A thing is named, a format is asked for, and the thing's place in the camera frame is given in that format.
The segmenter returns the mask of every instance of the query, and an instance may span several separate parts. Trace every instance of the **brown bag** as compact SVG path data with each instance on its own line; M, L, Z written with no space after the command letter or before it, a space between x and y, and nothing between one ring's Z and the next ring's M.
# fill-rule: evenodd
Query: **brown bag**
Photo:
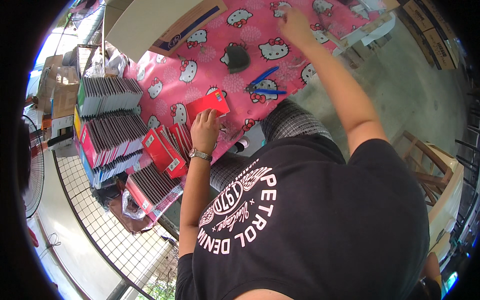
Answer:
M109 207L113 215L117 217L118 221L123 225L123 227L125 227L125 229L129 233L144 233L150 230L143 230L145 227L148 226L148 224L150 224L150 218L148 216L144 216L144 218L141 220L136 220L123 214L121 195L110 201Z

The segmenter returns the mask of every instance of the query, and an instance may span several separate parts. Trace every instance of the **metal window grille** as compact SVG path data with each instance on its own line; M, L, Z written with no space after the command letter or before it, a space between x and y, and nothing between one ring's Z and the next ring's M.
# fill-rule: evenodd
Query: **metal window grille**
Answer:
M176 238L159 224L143 234L130 234L92 197L80 159L57 158L55 153L54 158L77 221L107 263L139 292L137 299L173 300L178 261Z

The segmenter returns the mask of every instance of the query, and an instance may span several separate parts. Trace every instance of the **metal watch band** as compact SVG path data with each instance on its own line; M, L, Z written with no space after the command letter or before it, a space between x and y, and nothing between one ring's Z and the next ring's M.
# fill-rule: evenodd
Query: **metal watch band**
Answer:
M212 159L213 159L211 155L208 155L207 153L204 153L204 152L201 152L201 151L198 151L198 150L195 150L195 152L193 153L193 155L191 157L195 157L195 156L206 159L209 162L212 162Z

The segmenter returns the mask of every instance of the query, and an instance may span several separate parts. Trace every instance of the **pliers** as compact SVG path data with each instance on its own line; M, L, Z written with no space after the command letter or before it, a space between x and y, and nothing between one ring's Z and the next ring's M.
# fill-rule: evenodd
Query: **pliers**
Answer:
M273 67L271 69L268 69L265 71L262 75L258 76L257 79L252 81L246 88L244 88L245 92L249 93L258 93L258 94L276 94L276 95L283 95L286 94L286 91L278 91L278 90L269 90L269 89L264 89L264 88L257 88L256 86L265 78L267 78L268 75L272 74L278 70L278 66Z

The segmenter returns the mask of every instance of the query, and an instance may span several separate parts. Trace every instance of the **pink tablecloth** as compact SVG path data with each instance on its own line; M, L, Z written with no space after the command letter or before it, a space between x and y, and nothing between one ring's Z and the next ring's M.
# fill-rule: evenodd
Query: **pink tablecloth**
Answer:
M138 63L130 61L123 74L137 79L144 90L137 109L150 128L176 122L189 126L185 104L216 88L221 89L230 113L221 118L228 132L221 132L218 137L214 162L286 97L251 95L243 91L246 85L267 69L278 66L279 70L263 82L264 87L286 90L289 95L304 87L315 72L303 54L277 29L277 22L283 14L278 8L287 5L306 13L316 39L330 52L336 45L322 34L323 26L340 36L378 15L375 12L367 20L335 0L224 0L224 3L228 10L196 31L173 55L163 57L148 51ZM323 11L321 20L312 6ZM228 73L225 47L229 45L246 48L251 58L248 69Z

